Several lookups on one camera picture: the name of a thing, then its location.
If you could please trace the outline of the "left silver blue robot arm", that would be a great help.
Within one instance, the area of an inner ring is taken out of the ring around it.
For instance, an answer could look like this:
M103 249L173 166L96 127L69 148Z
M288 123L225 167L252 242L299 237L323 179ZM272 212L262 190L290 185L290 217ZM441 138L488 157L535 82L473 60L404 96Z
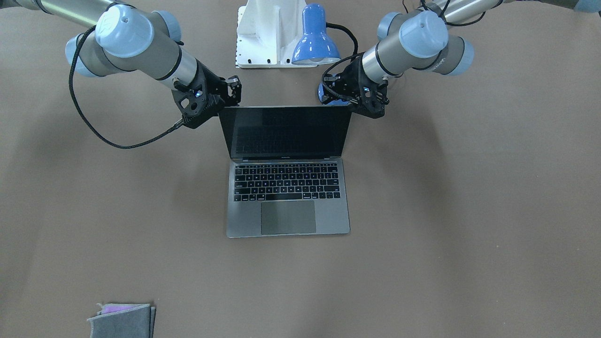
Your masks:
M414 11L388 13L378 24L373 47L348 56L340 73L331 68L323 73L318 99L324 105L348 106L365 117L383 117L390 78L410 69L445 76L467 71L474 48L448 29L473 25L501 4L501 0L422 0Z

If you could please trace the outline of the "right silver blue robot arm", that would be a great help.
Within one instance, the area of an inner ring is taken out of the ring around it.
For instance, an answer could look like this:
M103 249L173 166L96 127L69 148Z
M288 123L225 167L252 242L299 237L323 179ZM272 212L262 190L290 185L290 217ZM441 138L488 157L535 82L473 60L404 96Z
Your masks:
M197 128L224 107L239 104L238 77L215 75L182 47L177 19L167 11L144 12L122 0L3 0L1 8L43 11L94 28L66 44L66 57L86 77L142 71L172 91L183 124Z

